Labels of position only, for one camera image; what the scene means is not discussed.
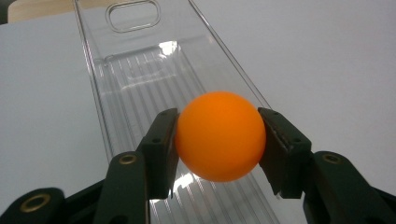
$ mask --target ping pong ball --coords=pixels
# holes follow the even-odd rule
[[[237,94],[214,91],[195,98],[180,113],[175,146],[193,173],[226,182],[256,166],[264,152],[265,136],[254,105]]]

